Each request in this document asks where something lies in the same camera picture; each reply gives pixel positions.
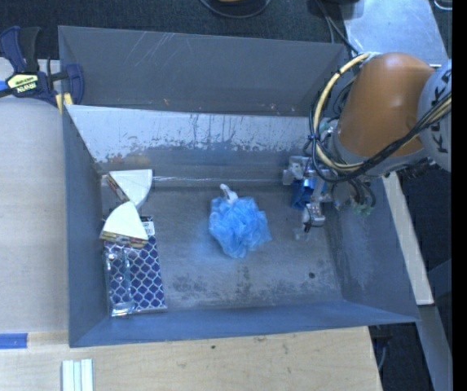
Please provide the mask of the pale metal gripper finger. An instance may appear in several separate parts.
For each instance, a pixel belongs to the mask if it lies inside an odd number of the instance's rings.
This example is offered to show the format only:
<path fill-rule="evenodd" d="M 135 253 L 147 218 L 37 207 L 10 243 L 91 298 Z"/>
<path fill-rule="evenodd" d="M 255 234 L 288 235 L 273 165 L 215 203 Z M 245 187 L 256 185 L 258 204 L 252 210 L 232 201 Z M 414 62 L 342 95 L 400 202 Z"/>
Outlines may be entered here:
<path fill-rule="evenodd" d="M 293 230 L 296 240 L 307 239 L 314 229 L 324 225 L 325 216 L 320 203 L 308 203 L 301 211 L 300 225 Z"/>

